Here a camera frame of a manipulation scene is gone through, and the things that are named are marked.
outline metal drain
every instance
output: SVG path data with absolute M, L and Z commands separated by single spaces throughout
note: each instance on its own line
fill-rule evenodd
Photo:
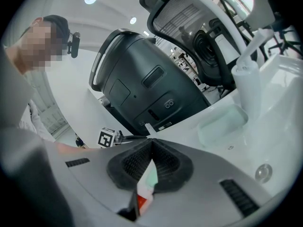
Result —
M 255 173 L 255 179 L 259 183 L 267 183 L 273 174 L 273 168 L 269 164 L 260 165 Z

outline ear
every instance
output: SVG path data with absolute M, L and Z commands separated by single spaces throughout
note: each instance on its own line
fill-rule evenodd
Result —
M 30 27 L 33 27 L 35 26 L 36 24 L 40 23 L 43 21 L 43 18 L 42 17 L 38 17 L 36 18 L 31 24 L 30 24 Z

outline neck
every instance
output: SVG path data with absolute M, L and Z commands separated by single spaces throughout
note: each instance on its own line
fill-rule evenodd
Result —
M 22 60 L 20 48 L 18 47 L 17 44 L 14 44 L 11 47 L 6 48 L 5 52 L 9 60 L 22 75 L 28 71 L 26 64 Z

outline white cube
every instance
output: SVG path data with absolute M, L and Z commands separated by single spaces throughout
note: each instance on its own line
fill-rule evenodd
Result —
M 102 128 L 99 136 L 98 144 L 101 148 L 108 148 L 114 145 L 116 131 L 109 128 Z

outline white sink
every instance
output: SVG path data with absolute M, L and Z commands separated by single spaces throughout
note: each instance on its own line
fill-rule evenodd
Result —
M 217 154 L 255 178 L 262 164 L 272 167 L 272 176 L 260 183 L 272 195 L 290 187 L 303 162 L 303 61 L 276 55 L 260 69 L 261 116 L 234 140 L 203 148 L 197 125 L 212 111 L 237 104 L 237 90 L 200 113 L 158 133 L 159 138 Z

